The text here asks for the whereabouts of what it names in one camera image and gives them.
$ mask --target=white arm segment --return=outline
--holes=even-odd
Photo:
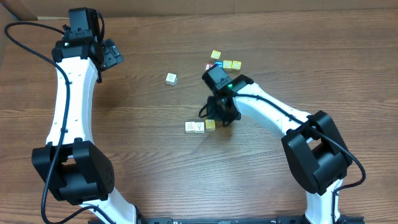
[[[90,58],[80,57],[65,58],[57,63],[67,74],[70,84],[70,104],[67,121],[67,130],[62,144],[73,143],[75,138],[83,141],[93,141],[91,132],[91,107],[93,104],[94,85],[98,77],[97,69]],[[46,143],[52,142],[58,145],[65,110],[67,96],[65,79],[57,69],[57,99],[55,101],[55,112],[52,127],[47,136]]]
[[[117,224],[136,224],[137,222],[137,210],[135,206],[128,203],[116,188],[113,189],[112,193],[108,194],[107,200],[91,200],[84,202],[80,206],[85,207],[89,205],[99,206]],[[90,211],[100,218],[102,222],[109,224],[99,212],[94,212],[93,209],[90,209]]]
[[[257,83],[246,85],[244,88],[238,91],[238,94],[250,94],[258,95],[269,101],[275,103],[277,106],[282,108],[284,111],[295,116],[297,119],[306,122],[307,116],[310,115],[308,112],[299,111],[294,108],[287,106],[281,101],[270,96],[264,90],[260,88]],[[286,135],[286,131],[289,129],[296,129],[300,124],[295,121],[291,121],[286,115],[275,109],[270,104],[257,100],[250,97],[234,97],[234,105],[236,109],[242,114],[251,117],[266,129],[270,130],[277,138],[282,138]],[[327,188],[326,193],[322,196],[319,194],[307,194],[307,209],[305,216],[311,224],[332,224],[331,219],[331,199],[332,191],[337,187],[341,186],[343,180],[337,180]],[[336,197],[335,216],[336,220],[340,217],[338,211],[338,197]]]
[[[311,224],[331,224],[331,199],[332,192],[343,184],[343,180],[336,180],[321,196],[318,194],[311,194],[306,192],[307,196],[307,209],[305,217]],[[336,196],[335,205],[335,221],[339,219],[340,212],[338,211],[338,196]]]
[[[238,91],[238,94],[258,95],[268,99],[282,108],[284,111],[290,113],[303,122],[306,122],[307,116],[310,115],[308,112],[291,108],[270,96],[264,92],[264,90],[262,90],[257,83],[246,85]],[[264,101],[250,97],[234,97],[233,100],[236,109],[242,115],[251,117],[263,127],[270,130],[277,138],[282,138],[285,136],[287,130],[296,129],[300,126],[300,124],[296,123],[295,121],[290,121],[286,115],[282,114],[280,111]]]

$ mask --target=wood grain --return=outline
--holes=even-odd
[[[367,223],[398,223],[398,10],[105,22],[125,62],[95,87],[94,140],[112,160],[116,187],[145,216],[261,218],[305,210],[280,139],[253,120],[184,133],[211,93],[200,77],[216,49],[222,59],[241,60],[243,74],[288,105],[329,113],[368,173],[362,186],[341,193],[340,210]],[[60,39],[36,27],[11,34],[46,56]],[[178,74],[176,87],[165,84],[167,72]],[[0,72],[0,222],[42,222],[44,183],[30,155],[45,144],[55,92],[54,68],[8,44]],[[359,178],[352,166],[345,183]],[[51,220],[75,210],[49,196]],[[84,213],[71,223],[90,218]]]

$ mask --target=wooden tabletop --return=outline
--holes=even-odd
[[[43,22],[61,28],[68,21]],[[278,12],[105,19],[125,61],[95,86],[95,144],[114,166],[116,188],[147,217],[264,218],[301,215],[305,192],[280,139],[244,117],[214,133],[185,134],[211,91],[201,80],[212,50],[299,110],[334,119],[368,178],[341,192],[342,214],[398,222],[398,10]],[[50,57],[61,36],[13,27]],[[166,85],[167,73],[178,75]],[[0,222],[42,223],[44,183],[31,163],[53,118],[55,69],[9,43],[0,73]],[[348,169],[345,183],[360,171]],[[47,215],[74,212],[49,195]],[[71,223],[94,218],[89,212]]]

